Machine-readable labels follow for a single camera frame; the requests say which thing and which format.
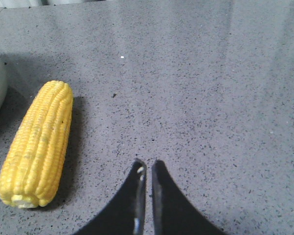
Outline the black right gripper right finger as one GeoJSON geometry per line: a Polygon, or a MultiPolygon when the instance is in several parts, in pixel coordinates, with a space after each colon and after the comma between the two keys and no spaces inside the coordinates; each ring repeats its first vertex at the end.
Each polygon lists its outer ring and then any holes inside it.
{"type": "Polygon", "coordinates": [[[183,195],[164,161],[152,167],[153,218],[156,235],[224,235],[183,195]]]}

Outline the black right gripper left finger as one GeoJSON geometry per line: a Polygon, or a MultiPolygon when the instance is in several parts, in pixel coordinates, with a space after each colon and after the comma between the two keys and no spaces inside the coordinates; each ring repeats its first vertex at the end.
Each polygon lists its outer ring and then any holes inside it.
{"type": "Polygon", "coordinates": [[[142,235],[145,221],[146,165],[135,159],[111,201],[77,235],[142,235]]]}

